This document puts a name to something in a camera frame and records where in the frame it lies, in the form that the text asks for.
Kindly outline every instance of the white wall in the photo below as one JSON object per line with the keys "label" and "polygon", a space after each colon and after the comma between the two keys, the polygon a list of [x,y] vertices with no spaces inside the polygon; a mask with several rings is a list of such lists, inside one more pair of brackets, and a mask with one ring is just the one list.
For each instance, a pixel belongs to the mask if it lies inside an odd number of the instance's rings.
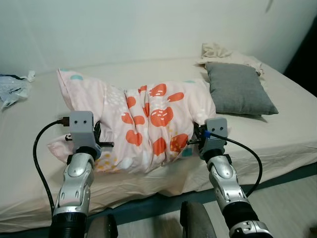
{"label": "white wall", "polygon": [[0,72],[199,56],[219,42],[283,71],[316,0],[0,0]]}

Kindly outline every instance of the bed frame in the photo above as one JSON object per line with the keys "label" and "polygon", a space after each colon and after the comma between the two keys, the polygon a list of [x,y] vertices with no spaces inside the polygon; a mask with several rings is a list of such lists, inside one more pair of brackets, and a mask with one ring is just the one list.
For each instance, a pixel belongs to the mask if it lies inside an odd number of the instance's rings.
{"label": "bed frame", "polygon": [[[317,163],[300,167],[287,174],[265,181],[259,185],[258,189],[275,186],[278,184],[306,178],[313,175],[317,175]],[[242,188],[247,191],[251,188],[251,185],[243,185]],[[180,209],[183,201],[207,203],[215,201],[215,196],[212,192],[212,189],[200,192],[187,192],[173,197],[166,197],[157,193],[148,198],[130,201],[114,209],[107,208],[100,213],[94,214],[88,218],[87,227],[89,227],[94,218],[105,216],[108,214],[113,214],[116,219],[117,225],[120,225],[153,216],[162,215],[172,211],[177,211]],[[48,233],[49,228],[46,227],[15,233],[1,233],[0,238],[47,238]]]}

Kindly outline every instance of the gray pillow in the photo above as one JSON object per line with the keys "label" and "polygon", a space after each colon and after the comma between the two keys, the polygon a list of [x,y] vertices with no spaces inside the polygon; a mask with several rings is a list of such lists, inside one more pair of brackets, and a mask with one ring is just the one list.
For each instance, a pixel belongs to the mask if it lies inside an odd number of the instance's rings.
{"label": "gray pillow", "polygon": [[278,110],[260,84],[256,70],[234,63],[206,63],[210,93],[218,113],[272,115]]}

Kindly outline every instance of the black cable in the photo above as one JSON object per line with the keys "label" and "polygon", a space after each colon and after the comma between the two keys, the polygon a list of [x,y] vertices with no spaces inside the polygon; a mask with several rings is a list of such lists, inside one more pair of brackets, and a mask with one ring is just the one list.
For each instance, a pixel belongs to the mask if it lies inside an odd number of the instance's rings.
{"label": "black cable", "polygon": [[36,154],[36,148],[38,146],[38,142],[39,142],[39,139],[40,137],[42,136],[42,134],[48,129],[50,128],[51,126],[55,125],[55,124],[62,124],[62,120],[57,120],[57,121],[54,121],[48,125],[46,125],[40,132],[39,134],[36,136],[36,139],[34,141],[34,145],[33,145],[33,159],[34,159],[34,164],[35,164],[35,167],[36,167],[36,170],[38,171],[39,173],[39,176],[41,177],[41,180],[43,182],[43,185],[45,187],[45,190],[46,190],[46,193],[48,194],[48,197],[49,197],[49,201],[50,201],[50,207],[51,207],[51,213],[52,213],[52,216],[53,216],[53,212],[54,212],[54,201],[53,201],[53,198],[52,198],[52,194],[51,194],[51,191],[50,191],[50,188],[49,188],[49,185],[48,183],[46,182],[45,180],[45,177],[41,171],[41,168],[39,166],[39,162],[38,162],[38,157],[37,157],[37,154]]}
{"label": "black cable", "polygon": [[222,139],[222,140],[226,140],[226,141],[229,141],[229,142],[231,142],[233,144],[241,146],[242,148],[244,148],[247,151],[249,151],[256,158],[256,160],[257,160],[257,162],[259,164],[259,175],[258,175],[258,179],[257,179],[256,183],[251,187],[251,189],[246,194],[246,196],[249,197],[251,195],[251,193],[254,190],[256,190],[256,188],[258,187],[258,185],[259,185],[259,183],[261,181],[261,178],[262,178],[263,167],[262,167],[262,162],[261,162],[260,158],[258,157],[258,155],[253,150],[251,150],[249,147],[245,146],[244,144],[239,143],[238,141],[231,140],[229,138],[226,138],[226,137],[211,133],[210,131],[208,131],[208,134],[210,134],[210,136],[214,136],[216,138],[219,138],[219,139]]}

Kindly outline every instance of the white bed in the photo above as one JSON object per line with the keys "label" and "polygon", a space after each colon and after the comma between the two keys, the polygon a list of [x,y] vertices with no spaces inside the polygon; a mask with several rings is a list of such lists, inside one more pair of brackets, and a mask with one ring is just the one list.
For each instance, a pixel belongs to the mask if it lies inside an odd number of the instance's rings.
{"label": "white bed", "polygon": [[[121,88],[137,88],[152,82],[206,78],[207,72],[194,66],[194,62],[195,59],[154,60],[74,70]],[[260,156],[265,181],[317,161],[317,98],[271,67],[263,68],[266,91],[279,114],[258,119],[222,116],[231,127],[229,138],[246,144]],[[0,233],[50,225],[49,203],[34,167],[32,146],[43,126],[69,111],[55,72],[38,75],[32,87],[28,100],[0,113]],[[64,133],[67,128],[55,126],[38,147],[39,163],[54,198],[65,165],[48,152],[46,144]],[[254,183],[258,164],[252,155],[231,144],[226,146],[226,152],[232,157],[240,183]],[[205,163],[198,157],[188,157],[147,175],[96,175],[90,210],[102,211],[156,192],[170,196],[209,188]]]}

